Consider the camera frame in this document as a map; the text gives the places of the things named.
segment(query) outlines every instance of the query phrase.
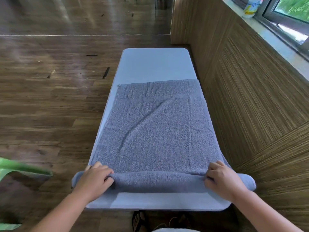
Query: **left hand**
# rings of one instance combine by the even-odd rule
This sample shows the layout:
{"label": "left hand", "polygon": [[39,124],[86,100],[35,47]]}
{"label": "left hand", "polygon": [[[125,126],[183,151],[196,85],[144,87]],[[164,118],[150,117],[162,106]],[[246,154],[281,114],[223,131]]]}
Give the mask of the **left hand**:
{"label": "left hand", "polygon": [[112,185],[114,180],[111,177],[107,178],[107,176],[113,173],[114,170],[100,162],[96,162],[93,166],[88,165],[72,194],[78,195],[86,203],[90,203],[100,197]]}

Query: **wooden floor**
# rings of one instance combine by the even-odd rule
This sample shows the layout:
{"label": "wooden floor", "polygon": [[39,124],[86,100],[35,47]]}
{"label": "wooden floor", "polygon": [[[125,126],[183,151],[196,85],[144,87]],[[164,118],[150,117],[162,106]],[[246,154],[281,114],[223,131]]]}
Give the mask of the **wooden floor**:
{"label": "wooden floor", "polygon": [[[122,51],[171,47],[169,35],[80,34],[169,34],[171,11],[155,12],[153,0],[0,0],[0,9],[0,156],[54,172],[50,179],[15,173],[0,182],[1,220],[28,231],[87,165]],[[132,214],[85,210],[72,231],[132,231]],[[154,228],[176,214],[147,215]],[[237,230],[231,208],[192,217],[203,231],[222,220]]]}

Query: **forearm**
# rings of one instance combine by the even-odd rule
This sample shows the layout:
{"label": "forearm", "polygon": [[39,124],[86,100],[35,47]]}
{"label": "forearm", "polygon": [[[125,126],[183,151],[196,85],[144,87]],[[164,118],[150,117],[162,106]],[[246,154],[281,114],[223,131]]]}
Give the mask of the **forearm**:
{"label": "forearm", "polygon": [[69,232],[86,205],[78,195],[69,194],[31,232]]}
{"label": "forearm", "polygon": [[241,195],[234,204],[259,232],[302,231],[252,191]]}

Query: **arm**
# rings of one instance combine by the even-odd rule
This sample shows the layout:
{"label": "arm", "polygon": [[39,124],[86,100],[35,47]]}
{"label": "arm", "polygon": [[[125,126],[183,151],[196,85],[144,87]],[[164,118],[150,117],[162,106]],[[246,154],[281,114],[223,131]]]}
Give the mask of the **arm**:
{"label": "arm", "polygon": [[30,232],[69,232],[88,203],[102,195],[114,182],[106,165],[88,165],[73,192],[44,217]]}
{"label": "arm", "polygon": [[249,191],[237,173],[222,161],[209,164],[205,186],[232,202],[257,231],[302,231],[265,203],[256,193]]}

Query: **wood panel wall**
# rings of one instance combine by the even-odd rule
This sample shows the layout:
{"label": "wood panel wall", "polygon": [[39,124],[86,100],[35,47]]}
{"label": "wood panel wall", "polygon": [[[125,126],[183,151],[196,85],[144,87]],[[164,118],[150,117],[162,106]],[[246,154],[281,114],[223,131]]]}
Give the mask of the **wood panel wall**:
{"label": "wood panel wall", "polygon": [[255,178],[258,195],[308,231],[309,82],[222,0],[186,3],[174,9],[171,40],[185,35],[191,45],[223,154]]}

